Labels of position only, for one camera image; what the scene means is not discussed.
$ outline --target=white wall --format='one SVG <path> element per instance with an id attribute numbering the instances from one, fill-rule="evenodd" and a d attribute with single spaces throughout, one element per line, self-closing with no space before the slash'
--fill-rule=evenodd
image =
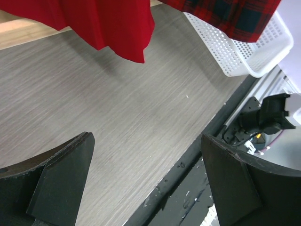
<path id="1" fill-rule="evenodd" d="M 279 65 L 301 91 L 301 0 L 282 0 L 277 10 L 294 38 L 294 47 Z"/>

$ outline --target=wooden board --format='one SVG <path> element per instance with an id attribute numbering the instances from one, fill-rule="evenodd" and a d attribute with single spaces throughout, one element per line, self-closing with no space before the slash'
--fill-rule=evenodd
<path id="1" fill-rule="evenodd" d="M 150 6 L 158 4 L 161 4 L 161 2 L 150 0 Z M 0 10 L 0 50 L 69 30 L 71 28 L 66 27 L 61 31 L 57 31 L 40 22 L 19 18 Z"/>

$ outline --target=perforated basket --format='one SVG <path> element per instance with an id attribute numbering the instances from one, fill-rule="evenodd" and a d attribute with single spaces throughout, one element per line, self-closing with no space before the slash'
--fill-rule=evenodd
<path id="1" fill-rule="evenodd" d="M 228 77 L 250 74 L 260 78 L 293 47 L 293 37 L 278 12 L 256 43 L 232 40 L 210 24 L 189 13 L 184 14 Z"/>

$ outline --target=red and black plaid shirt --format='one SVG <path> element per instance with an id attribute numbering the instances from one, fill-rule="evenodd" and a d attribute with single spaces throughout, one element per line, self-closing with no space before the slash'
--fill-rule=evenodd
<path id="1" fill-rule="evenodd" d="M 230 38 L 256 42 L 281 0 L 160 0 L 195 15 Z"/>

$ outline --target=gray wood surface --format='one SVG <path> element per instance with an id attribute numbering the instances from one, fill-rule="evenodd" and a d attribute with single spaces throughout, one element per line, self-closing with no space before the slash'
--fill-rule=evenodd
<path id="1" fill-rule="evenodd" d="M 73 31 L 0 52 L 0 167 L 93 132 L 78 226 L 120 226 L 244 78 L 227 78 L 182 13 L 152 9 L 145 64 Z"/>

